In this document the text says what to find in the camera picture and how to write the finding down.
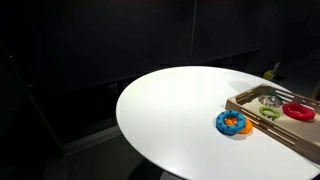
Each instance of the table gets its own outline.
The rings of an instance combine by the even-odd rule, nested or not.
[[[129,143],[145,158],[184,179],[310,179],[320,168],[258,129],[219,133],[215,118],[226,100],[261,83],[246,73],[187,66],[147,74],[120,95],[116,116]]]

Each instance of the dark panel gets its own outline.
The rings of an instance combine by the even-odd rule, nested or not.
[[[0,1],[0,41],[27,83],[32,79],[33,45],[44,31],[43,7],[41,0]]]
[[[36,96],[43,113],[62,144],[115,125],[119,94],[108,86],[50,96]]]
[[[250,51],[262,42],[271,5],[254,0],[198,0],[193,62]]]
[[[283,64],[285,65],[308,56],[310,39],[308,40],[305,32],[313,29],[318,24],[309,24],[309,27],[307,27],[308,20],[310,19],[310,22],[312,22],[312,17],[314,16],[312,13],[314,2],[314,0],[307,0],[302,3],[294,0],[285,4],[286,34],[283,48]]]
[[[282,60],[282,50],[286,35],[286,4],[274,1],[270,4],[272,10],[263,43],[254,61],[252,72],[264,73],[273,69],[277,62]]]
[[[192,0],[46,2],[34,48],[46,91],[111,82],[158,64],[190,61]]]
[[[26,97],[23,82],[14,73],[0,44],[0,137]]]
[[[308,55],[320,60],[320,1],[313,0],[304,30]]]

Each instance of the wooden tray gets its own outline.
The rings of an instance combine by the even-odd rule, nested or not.
[[[316,116],[313,122],[302,122],[285,115],[275,108],[280,117],[275,121],[260,114],[258,96],[275,93],[284,103],[297,103],[312,109]],[[312,99],[261,84],[227,100],[226,110],[237,110],[248,117],[255,128],[266,133],[311,161],[320,164],[320,103]]]

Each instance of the toy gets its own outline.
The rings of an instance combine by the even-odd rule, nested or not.
[[[273,121],[280,117],[280,113],[271,107],[261,107],[259,111],[262,115],[266,116],[267,118],[271,118]]]
[[[261,95],[258,97],[258,101],[268,107],[278,108],[282,105],[282,101],[274,95]]]
[[[311,109],[300,104],[288,103],[282,106],[282,110],[287,116],[300,121],[310,121],[315,116]]]
[[[227,125],[225,123],[226,118],[236,118],[236,123],[234,125]],[[217,129],[225,135],[235,135],[240,132],[246,125],[245,117],[238,111],[224,111],[217,116],[216,127]]]

